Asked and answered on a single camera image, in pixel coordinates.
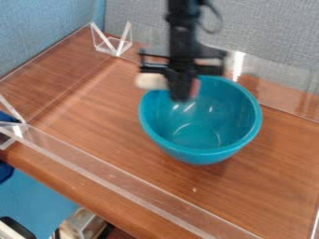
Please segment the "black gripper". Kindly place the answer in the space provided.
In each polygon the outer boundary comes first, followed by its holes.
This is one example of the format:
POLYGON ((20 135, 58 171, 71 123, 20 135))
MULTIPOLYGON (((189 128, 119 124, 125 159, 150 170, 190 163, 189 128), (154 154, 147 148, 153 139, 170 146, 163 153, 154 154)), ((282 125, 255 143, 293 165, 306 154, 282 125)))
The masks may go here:
MULTIPOLYGON (((175 71, 191 68, 198 75, 222 76, 225 73, 225 60, 229 52, 202 45, 198 41, 197 30, 171 28, 169 46, 157 46, 141 49, 141 72, 165 74, 167 69, 175 71), (145 60, 146 56, 165 58, 167 63, 150 63, 145 60)), ((171 99, 177 102, 190 100, 199 93, 198 77, 187 77, 183 82, 179 75, 169 76, 169 88, 171 99)))

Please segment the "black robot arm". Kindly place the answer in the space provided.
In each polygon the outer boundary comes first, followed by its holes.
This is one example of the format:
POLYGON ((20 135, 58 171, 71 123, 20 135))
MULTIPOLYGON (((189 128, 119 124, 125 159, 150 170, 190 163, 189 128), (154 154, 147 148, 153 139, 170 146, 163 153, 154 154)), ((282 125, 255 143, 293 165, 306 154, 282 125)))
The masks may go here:
POLYGON ((169 23, 169 46, 141 48, 141 72, 163 75, 171 99, 186 102, 198 76, 222 76, 225 73, 229 52, 205 46, 198 40, 198 28, 217 34, 222 30, 223 18, 209 0, 167 0, 165 20, 169 23), (217 16, 214 30, 199 21, 202 7, 210 8, 217 16))

